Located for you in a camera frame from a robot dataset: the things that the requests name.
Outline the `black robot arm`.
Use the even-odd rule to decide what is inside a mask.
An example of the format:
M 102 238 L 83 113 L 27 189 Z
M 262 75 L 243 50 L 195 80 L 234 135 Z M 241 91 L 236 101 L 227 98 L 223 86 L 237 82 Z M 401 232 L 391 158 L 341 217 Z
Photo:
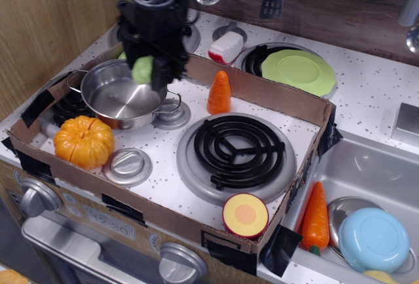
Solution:
M 180 79 L 189 54 L 183 46 L 189 0 L 120 0 L 118 24 L 128 65 L 152 56 L 151 88 Z

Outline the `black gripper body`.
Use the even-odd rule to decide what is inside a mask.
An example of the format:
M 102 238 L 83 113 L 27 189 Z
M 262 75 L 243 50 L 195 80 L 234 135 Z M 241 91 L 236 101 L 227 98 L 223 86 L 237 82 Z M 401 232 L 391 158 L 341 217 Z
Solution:
M 163 4 L 117 2 L 120 10 L 120 36 L 126 58 L 167 57 L 171 62 L 185 62 L 183 30 L 187 25 L 187 0 L 170 0 Z

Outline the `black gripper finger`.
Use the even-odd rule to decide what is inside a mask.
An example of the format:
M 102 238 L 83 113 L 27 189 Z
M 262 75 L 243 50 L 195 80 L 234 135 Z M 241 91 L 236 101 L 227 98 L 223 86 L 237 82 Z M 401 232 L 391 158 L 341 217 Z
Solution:
M 126 61 L 132 69 L 138 59 L 147 56 L 147 42 L 143 37 L 122 38 Z
M 158 91 L 174 79 L 182 79 L 186 73 L 187 60 L 177 61 L 167 56 L 159 56 L 153 60 L 151 72 L 151 87 L 154 91 Z

